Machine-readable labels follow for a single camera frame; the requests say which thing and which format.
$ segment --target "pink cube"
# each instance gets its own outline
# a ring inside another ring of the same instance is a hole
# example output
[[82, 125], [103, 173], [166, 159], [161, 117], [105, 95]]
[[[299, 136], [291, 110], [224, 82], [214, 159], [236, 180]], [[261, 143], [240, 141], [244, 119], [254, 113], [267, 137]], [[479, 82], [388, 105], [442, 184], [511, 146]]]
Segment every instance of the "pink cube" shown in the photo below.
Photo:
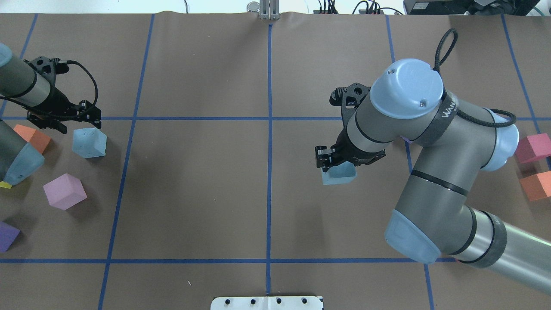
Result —
[[551, 140], [547, 133], [528, 136], [518, 142], [515, 155], [521, 164], [551, 156]]
[[44, 192], [50, 206], [61, 210], [67, 210], [87, 198], [80, 180], [68, 173], [44, 185]]

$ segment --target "orange cube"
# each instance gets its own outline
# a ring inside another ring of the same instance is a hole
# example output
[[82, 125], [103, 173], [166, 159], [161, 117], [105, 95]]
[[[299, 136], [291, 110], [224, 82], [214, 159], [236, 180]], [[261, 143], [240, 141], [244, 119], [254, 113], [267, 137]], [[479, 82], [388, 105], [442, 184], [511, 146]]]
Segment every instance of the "orange cube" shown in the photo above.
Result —
[[40, 154], [44, 153], [46, 146], [48, 146], [48, 143], [52, 140], [52, 138], [46, 136], [37, 129], [29, 128], [23, 125], [16, 125], [13, 130], [17, 132], [25, 141], [31, 143], [31, 145], [36, 148]]
[[551, 171], [520, 179], [520, 184], [529, 201], [551, 197]]

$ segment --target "foam cube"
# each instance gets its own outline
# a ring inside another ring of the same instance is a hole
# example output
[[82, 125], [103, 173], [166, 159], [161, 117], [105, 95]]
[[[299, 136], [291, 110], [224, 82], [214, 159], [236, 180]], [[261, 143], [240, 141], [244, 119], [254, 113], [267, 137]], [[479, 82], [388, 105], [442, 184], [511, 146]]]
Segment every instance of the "foam cube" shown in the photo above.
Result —
[[105, 156], [107, 136], [97, 128], [73, 131], [73, 152], [84, 158]]
[[351, 162], [344, 162], [338, 166], [329, 168], [327, 172], [321, 171], [321, 180], [324, 185], [346, 184], [356, 178], [356, 167]]
[[0, 222], [0, 253], [5, 253], [19, 235], [19, 229]]
[[528, 136], [518, 142], [515, 155], [522, 164], [551, 156], [551, 140], [547, 133]]
[[551, 171], [520, 179], [520, 184], [529, 201], [551, 197]]
[[52, 138], [46, 136], [37, 129], [27, 126], [16, 125], [13, 130], [17, 132], [21, 138], [30, 143], [40, 154], [44, 153], [48, 143], [52, 140]]
[[10, 189], [10, 188], [12, 188], [12, 185], [2, 181], [2, 182], [0, 182], [0, 188]]
[[80, 180], [68, 173], [44, 185], [44, 192], [50, 206], [61, 210], [67, 210], [87, 198]]

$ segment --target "blue tape grid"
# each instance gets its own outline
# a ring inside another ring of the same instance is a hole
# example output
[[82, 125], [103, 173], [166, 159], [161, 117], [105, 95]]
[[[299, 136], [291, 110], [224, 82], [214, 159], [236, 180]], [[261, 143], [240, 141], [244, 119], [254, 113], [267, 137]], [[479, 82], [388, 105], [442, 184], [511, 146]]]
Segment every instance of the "blue tape grid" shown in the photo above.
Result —
[[[26, 48], [28, 46], [30, 37], [33, 33], [34, 27], [38, 14], [34, 15], [33, 22], [29, 29], [29, 33], [25, 40], [24, 47], [21, 51], [20, 58], [23, 58]], [[272, 125], [273, 121], [340, 121], [340, 117], [274, 117], [272, 114], [272, 24], [268, 26], [268, 117], [193, 117], [193, 116], [137, 116], [139, 108], [139, 100], [141, 96], [143, 77], [145, 74], [145, 67], [147, 64], [147, 57], [149, 52], [149, 44], [151, 41], [151, 35], [153, 31], [155, 15], [151, 15], [149, 33], [147, 38], [147, 44], [145, 47], [144, 59], [142, 64], [142, 71], [139, 80], [138, 92], [136, 96], [136, 103], [134, 106], [133, 116], [105, 116], [102, 119], [104, 120], [131, 120], [131, 130], [128, 139], [127, 152], [125, 157], [125, 163], [123, 167], [121, 184], [119, 189], [119, 195], [117, 199], [117, 206], [112, 226], [111, 239], [109, 244], [109, 250], [106, 259], [0, 259], [0, 264], [105, 264], [104, 279], [102, 282], [100, 300], [98, 304], [98, 309], [102, 309], [103, 301], [105, 298], [105, 291], [107, 287], [107, 280], [109, 277], [109, 268], [111, 264], [265, 264], [266, 265], [266, 294], [271, 292], [271, 264], [315, 264], [315, 263], [334, 263], [334, 264], [372, 264], [372, 263], [416, 263], [415, 261], [408, 258], [336, 258], [336, 259], [272, 259], [271, 258], [271, 198], [272, 198]], [[392, 32], [390, 27], [390, 20], [388, 15], [385, 16], [386, 26], [387, 26], [387, 35], [388, 43], [390, 48], [390, 55], [392, 62], [395, 61], [394, 47], [392, 42]], [[507, 29], [507, 24], [505, 17], [502, 15], [501, 20], [503, 23], [507, 43], [509, 45], [509, 50], [513, 63], [515, 65], [515, 70], [517, 72], [522, 90], [524, 92], [526, 103], [530, 110], [531, 117], [518, 117], [519, 121], [532, 121], [536, 128], [536, 131], [540, 133], [538, 126], [538, 121], [551, 121], [551, 117], [536, 117], [530, 102], [530, 98], [526, 91], [524, 81], [522, 79], [522, 74], [518, 68], [516, 62], [515, 53], [512, 48], [511, 40], [509, 37], [509, 31]], [[6, 107], [6, 101], [3, 102], [0, 109], [0, 117], [4, 113]], [[24, 120], [24, 116], [7, 116], [4, 117], [5, 120]], [[268, 121], [268, 182], [267, 182], [267, 228], [266, 228], [266, 258], [265, 259], [112, 259], [112, 250], [113, 244], [115, 241], [116, 228], [118, 223], [118, 215], [120, 211], [120, 206], [122, 202], [122, 193], [124, 190], [126, 173], [128, 169], [128, 161], [130, 150], [132, 147], [132, 139], [134, 134], [134, 128], [136, 121], [147, 121], [147, 120], [223, 120], [223, 121]], [[406, 155], [408, 161], [408, 168], [412, 170], [412, 159], [411, 153], [409, 150], [409, 144], [405, 142], [406, 146]], [[548, 159], [548, 164], [551, 169], [551, 162]], [[454, 258], [438, 258], [437, 263], [449, 263], [454, 262]], [[425, 280], [427, 285], [427, 292], [429, 297], [430, 309], [434, 310], [434, 300], [430, 282], [430, 273], [429, 267], [424, 265]]]
[[[385, 19], [386, 19], [386, 31], [387, 31], [387, 34], [388, 34], [388, 45], [389, 45], [389, 48], [390, 48], [390, 58], [391, 58], [392, 62], [394, 63], [396, 61], [396, 58], [395, 58], [395, 55], [394, 55], [394, 44], [392, 43], [392, 30], [390, 28], [390, 20], [388, 18], [388, 15], [385, 15]], [[409, 168], [409, 172], [411, 173], [411, 171], [413, 170], [412, 156], [411, 156], [411, 153], [409, 151], [408, 142], [404, 141], [404, 144], [406, 145], [406, 156], [407, 156], [407, 159], [408, 159], [408, 168]], [[427, 291], [427, 294], [428, 294], [428, 297], [429, 297], [430, 310], [434, 310], [433, 289], [432, 289], [432, 286], [430, 285], [429, 267], [426, 264], [424, 265], [424, 272], [425, 272], [426, 291]]]

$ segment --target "light blue cube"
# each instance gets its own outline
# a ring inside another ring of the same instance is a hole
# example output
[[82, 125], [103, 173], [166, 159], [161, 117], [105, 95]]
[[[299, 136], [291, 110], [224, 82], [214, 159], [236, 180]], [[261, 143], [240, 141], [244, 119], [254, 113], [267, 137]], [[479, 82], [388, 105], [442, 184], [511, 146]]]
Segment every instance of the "light blue cube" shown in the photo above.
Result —
[[324, 185], [350, 183], [357, 176], [356, 167], [351, 162], [344, 162], [338, 166], [333, 166], [327, 172], [321, 170], [321, 179]]
[[73, 131], [73, 152], [84, 158], [105, 156], [107, 136], [97, 128]]

